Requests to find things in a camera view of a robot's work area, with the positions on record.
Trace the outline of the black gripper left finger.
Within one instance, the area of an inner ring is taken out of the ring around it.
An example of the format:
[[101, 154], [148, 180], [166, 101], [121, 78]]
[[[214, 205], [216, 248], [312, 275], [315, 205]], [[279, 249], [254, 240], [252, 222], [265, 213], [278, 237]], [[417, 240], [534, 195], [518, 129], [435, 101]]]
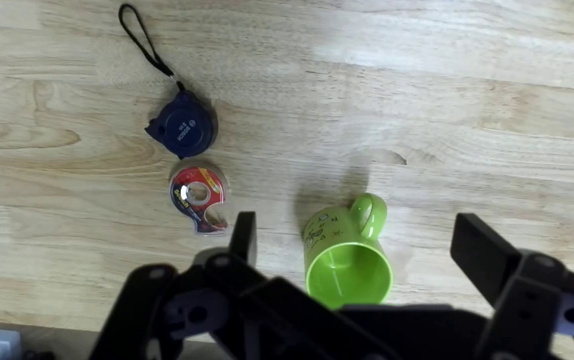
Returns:
[[246, 264], [255, 264], [255, 213], [240, 211], [230, 235], [227, 249], [244, 260]]

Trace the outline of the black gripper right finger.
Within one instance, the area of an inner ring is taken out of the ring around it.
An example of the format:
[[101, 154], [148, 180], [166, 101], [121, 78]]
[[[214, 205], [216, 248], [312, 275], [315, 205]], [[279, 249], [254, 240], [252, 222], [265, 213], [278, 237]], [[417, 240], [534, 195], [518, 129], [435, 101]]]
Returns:
[[487, 304], [494, 304], [521, 254], [475, 213], [458, 213], [449, 257]]

